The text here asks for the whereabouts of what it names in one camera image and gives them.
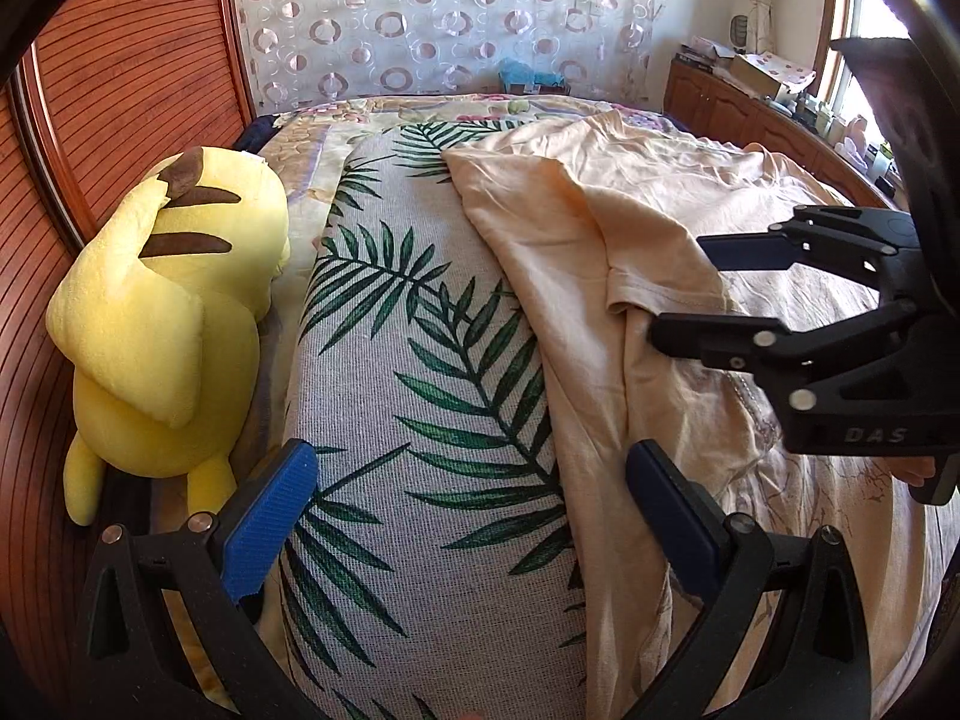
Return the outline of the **person's hand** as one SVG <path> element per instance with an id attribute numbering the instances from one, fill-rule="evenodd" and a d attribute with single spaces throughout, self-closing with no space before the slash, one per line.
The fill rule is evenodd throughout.
<path id="1" fill-rule="evenodd" d="M 890 458 L 889 472 L 913 488 L 923 488 L 935 475 L 935 460 L 932 457 Z"/>

